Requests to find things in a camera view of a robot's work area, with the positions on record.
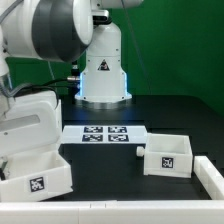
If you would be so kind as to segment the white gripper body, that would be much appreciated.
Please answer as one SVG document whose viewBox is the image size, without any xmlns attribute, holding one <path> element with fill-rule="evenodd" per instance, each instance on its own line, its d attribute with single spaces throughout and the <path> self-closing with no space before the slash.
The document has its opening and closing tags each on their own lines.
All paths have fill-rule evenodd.
<svg viewBox="0 0 224 224">
<path fill-rule="evenodd" d="M 61 101 L 53 91 L 16 97 L 0 118 L 0 157 L 57 143 Z"/>
</svg>

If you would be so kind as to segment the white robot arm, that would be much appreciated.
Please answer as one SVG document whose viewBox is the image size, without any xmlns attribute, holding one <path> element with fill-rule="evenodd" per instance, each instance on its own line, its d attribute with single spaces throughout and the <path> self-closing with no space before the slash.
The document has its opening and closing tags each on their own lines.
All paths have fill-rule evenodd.
<svg viewBox="0 0 224 224">
<path fill-rule="evenodd" d="M 109 11 L 144 0 L 0 0 L 0 157 L 60 142 L 61 105 L 44 85 L 11 86 L 8 57 L 72 63 L 86 56 L 78 102 L 111 108 L 131 98 L 121 31 Z"/>
</svg>

